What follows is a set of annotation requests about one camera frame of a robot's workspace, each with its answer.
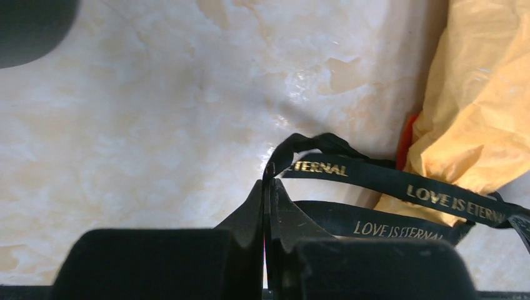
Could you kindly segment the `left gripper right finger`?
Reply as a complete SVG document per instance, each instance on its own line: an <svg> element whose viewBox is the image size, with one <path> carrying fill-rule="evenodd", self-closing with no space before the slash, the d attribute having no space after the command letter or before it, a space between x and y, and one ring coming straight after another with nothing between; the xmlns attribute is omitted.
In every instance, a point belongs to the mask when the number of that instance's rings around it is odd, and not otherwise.
<svg viewBox="0 0 530 300"><path fill-rule="evenodd" d="M453 247L418 239L340 240L282 182L264 185L267 283L275 299L475 299Z"/></svg>

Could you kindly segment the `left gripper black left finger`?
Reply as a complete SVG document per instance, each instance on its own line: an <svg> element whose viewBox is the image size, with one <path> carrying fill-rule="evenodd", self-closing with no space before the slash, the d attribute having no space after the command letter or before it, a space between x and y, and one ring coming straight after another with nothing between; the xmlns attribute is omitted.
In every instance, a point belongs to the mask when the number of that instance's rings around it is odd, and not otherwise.
<svg viewBox="0 0 530 300"><path fill-rule="evenodd" d="M51 299L261 299L262 182L212 229L95 229L70 250Z"/></svg>

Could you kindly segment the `black ribbon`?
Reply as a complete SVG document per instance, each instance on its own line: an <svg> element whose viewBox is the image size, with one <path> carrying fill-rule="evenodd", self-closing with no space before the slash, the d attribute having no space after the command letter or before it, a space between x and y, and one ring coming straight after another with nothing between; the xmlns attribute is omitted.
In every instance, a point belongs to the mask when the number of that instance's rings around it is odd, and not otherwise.
<svg viewBox="0 0 530 300"><path fill-rule="evenodd" d="M263 173L265 180L321 179L370 189L415 208L429 208L458 218L453 226L396 212L338 202L298 201L297 206L317 225L335 236L363 238L414 238L458 244L477 223L495 229L513 229L529 244L529 210L461 187L397 170L386 159L371 159L332 133L314 137L292 134L272 153Z"/></svg>

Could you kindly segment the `orange paper flower bouquet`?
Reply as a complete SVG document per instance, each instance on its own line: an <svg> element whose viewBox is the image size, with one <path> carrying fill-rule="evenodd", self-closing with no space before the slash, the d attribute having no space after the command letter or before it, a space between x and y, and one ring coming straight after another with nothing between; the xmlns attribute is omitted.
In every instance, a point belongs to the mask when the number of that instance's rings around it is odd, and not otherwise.
<svg viewBox="0 0 530 300"><path fill-rule="evenodd" d="M529 171L529 2L450 1L399 162L489 194Z"/></svg>

